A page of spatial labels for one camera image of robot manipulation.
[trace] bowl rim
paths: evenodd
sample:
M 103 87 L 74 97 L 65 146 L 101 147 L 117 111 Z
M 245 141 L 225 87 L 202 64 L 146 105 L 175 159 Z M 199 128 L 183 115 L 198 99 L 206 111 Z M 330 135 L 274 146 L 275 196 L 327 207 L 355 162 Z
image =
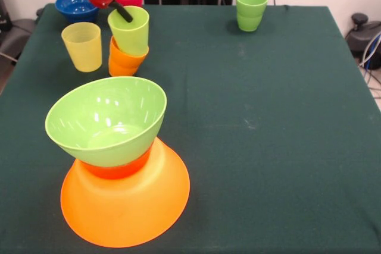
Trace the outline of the bowl rim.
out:
M 135 10 L 141 10 L 141 11 L 143 11 L 143 12 L 146 14 L 146 16 L 147 16 L 146 21 L 145 21 L 142 25 L 140 25 L 139 27 L 134 28 L 134 29 L 121 29 L 121 28 L 118 28 L 118 27 L 116 27 L 115 25 L 111 25 L 111 24 L 110 24 L 110 19 L 112 18 L 112 15 L 118 13 L 117 10 L 114 9 L 114 10 L 112 10 L 112 11 L 110 12 L 110 14 L 107 16 L 107 23 L 108 23 L 108 25 L 110 26 L 110 28 L 112 27 L 113 29 L 118 30 L 118 31 L 128 31 L 128 32 L 132 32 L 132 31 L 137 31 L 137 30 L 141 29 L 142 27 L 146 26 L 147 23 L 149 23 L 149 13 L 148 13 L 148 11 L 147 11 L 146 9 L 144 9 L 143 7 L 140 7 L 140 6 L 134 6 L 134 5 L 125 5 L 125 6 L 123 6 L 123 8 L 130 8 L 130 9 L 135 9 Z
M 92 12 L 95 12 L 95 11 L 99 10 L 98 7 L 94 6 L 94 5 L 90 2 L 90 0 L 88 0 L 88 3 L 90 3 L 91 5 L 93 5 L 94 8 L 92 8 L 92 9 L 89 10 L 89 11 L 82 12 L 82 13 L 77 13 L 77 14 L 69 13 L 69 12 L 65 12 L 64 10 L 62 10 L 62 9 L 57 5 L 57 2 L 58 2 L 58 1 L 59 1 L 59 0 L 56 0 L 56 1 L 54 2 L 54 6 L 55 6 L 55 9 L 57 9 L 57 10 L 58 10 L 60 13 L 62 13 L 62 14 L 67 14 L 67 15 L 82 15 L 82 14 L 92 13 Z
M 146 82 L 149 82 L 150 84 L 153 84 L 154 86 L 156 86 L 158 88 L 158 90 L 161 92 L 161 94 L 164 97 L 164 106 L 163 106 L 159 116 L 157 117 L 157 119 L 149 127 L 147 127 L 146 129 L 144 129 L 143 131 L 141 131 L 137 135 L 135 135 L 135 136 L 133 136 L 133 137 L 127 139 L 127 140 L 124 140 L 124 141 L 121 141 L 121 142 L 118 142 L 118 143 L 115 143 L 115 144 L 112 144 L 112 145 L 109 145 L 109 146 L 99 147 L 99 148 L 79 148 L 79 147 L 76 147 L 76 146 L 69 146 L 69 145 L 62 144 L 62 143 L 60 143 L 59 141 L 57 141 L 57 140 L 55 140 L 53 138 L 53 136 L 50 134 L 50 132 L 48 130 L 48 120 L 49 120 L 49 118 L 51 116 L 51 113 L 52 113 L 53 109 L 56 107 L 56 105 L 58 105 L 61 101 L 63 101 L 66 97 L 68 97 L 72 93 L 76 92 L 79 89 L 84 88 L 85 86 L 89 86 L 89 85 L 94 84 L 94 83 L 99 83 L 101 81 L 116 80 L 116 79 L 138 79 L 138 80 L 141 80 L 141 81 L 146 81 Z M 58 146 L 61 146 L 63 148 L 67 148 L 67 149 L 70 149 L 70 150 L 76 150 L 76 151 L 100 151 L 100 150 L 106 150 L 106 149 L 111 149 L 111 148 L 123 145 L 123 144 L 125 144 L 127 142 L 130 142 L 130 141 L 133 141 L 136 138 L 140 137 L 141 135 L 144 135 L 145 133 L 147 133 L 148 130 L 153 128 L 153 126 L 156 125 L 162 119 L 166 109 L 167 109 L 167 95 L 166 95 L 165 91 L 163 90 L 163 88 L 161 86 L 159 86 L 157 83 L 155 83 L 154 81 L 148 80 L 148 79 L 145 79 L 145 78 L 142 78 L 142 77 L 134 77 L 134 76 L 106 77 L 104 79 L 94 80 L 94 81 L 90 81 L 89 83 L 85 83 L 85 84 L 83 84 L 83 85 L 81 85 L 79 87 L 76 87 L 75 89 L 69 91 L 68 93 L 66 93 L 62 97 L 60 97 L 59 100 L 57 100 L 56 103 L 54 103 L 53 106 L 50 108 L 48 114 L 45 117 L 45 131 L 46 131 L 47 135 L 49 136 L 49 138 L 54 143 L 56 143 Z
M 66 37 L 64 36 L 64 33 L 66 33 L 67 30 L 73 28 L 74 26 L 88 26 L 88 27 L 91 26 L 91 28 L 94 28 L 96 30 L 96 36 L 93 37 L 90 40 L 87 40 L 87 41 L 84 41 L 84 42 L 79 42 L 79 43 L 78 42 L 70 41 L 70 40 L 67 39 L 67 36 Z M 70 25 L 66 26 L 64 28 L 64 30 L 62 30 L 62 32 L 61 32 L 61 38 L 62 38 L 62 40 L 64 42 L 77 45 L 77 44 L 84 44 L 84 43 L 88 43 L 90 41 L 93 41 L 93 40 L 97 39 L 98 37 L 101 37 L 102 36 L 101 33 L 102 33 L 101 28 L 97 24 L 91 23 L 91 22 L 82 22 L 81 21 L 81 22 L 71 23 Z

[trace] green tablecloth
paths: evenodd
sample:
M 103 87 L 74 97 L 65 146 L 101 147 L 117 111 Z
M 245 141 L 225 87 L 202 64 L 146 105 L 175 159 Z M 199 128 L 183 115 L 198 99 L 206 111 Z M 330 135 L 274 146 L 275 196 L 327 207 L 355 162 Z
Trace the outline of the green tablecloth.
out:
M 0 96 L 0 253 L 379 253 L 381 116 L 327 8 L 268 7 L 255 33 L 234 7 L 147 6 L 137 76 L 168 96 L 159 137 L 188 167 L 177 223 L 130 249 L 77 237 L 60 210 L 73 159 L 45 134 L 50 107 L 108 77 L 76 71 L 48 5 Z

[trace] green plastic bowl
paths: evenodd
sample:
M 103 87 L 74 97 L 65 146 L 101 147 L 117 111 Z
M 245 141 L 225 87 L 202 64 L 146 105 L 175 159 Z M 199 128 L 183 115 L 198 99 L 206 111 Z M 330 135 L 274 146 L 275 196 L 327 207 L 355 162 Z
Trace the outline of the green plastic bowl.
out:
M 167 107 L 159 85 L 138 77 L 110 77 L 84 84 L 48 112 L 48 136 L 75 158 L 99 167 L 128 164 L 157 136 Z

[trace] yellow plastic cup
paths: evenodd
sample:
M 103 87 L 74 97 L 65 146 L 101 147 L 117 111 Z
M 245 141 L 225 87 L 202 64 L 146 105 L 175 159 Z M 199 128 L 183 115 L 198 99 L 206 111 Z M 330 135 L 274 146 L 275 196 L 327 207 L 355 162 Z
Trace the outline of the yellow plastic cup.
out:
M 77 70 L 90 72 L 102 65 L 101 29 L 98 25 L 74 23 L 62 31 L 61 37 Z
M 133 20 L 128 23 L 116 10 L 107 18 L 111 32 L 118 47 L 131 56 L 142 56 L 148 52 L 148 22 L 149 14 L 137 6 L 125 6 Z

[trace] stacked cups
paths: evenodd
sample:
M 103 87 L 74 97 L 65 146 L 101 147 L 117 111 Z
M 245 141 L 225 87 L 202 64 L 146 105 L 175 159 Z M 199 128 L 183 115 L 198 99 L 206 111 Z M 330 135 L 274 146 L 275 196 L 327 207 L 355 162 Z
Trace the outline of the stacked cups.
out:
M 236 0 L 237 22 L 242 31 L 256 31 L 261 23 L 267 0 Z
M 113 37 L 108 71 L 111 76 L 132 76 L 148 54 L 149 14 L 137 6 L 125 6 L 133 20 L 128 23 L 116 10 L 108 16 Z

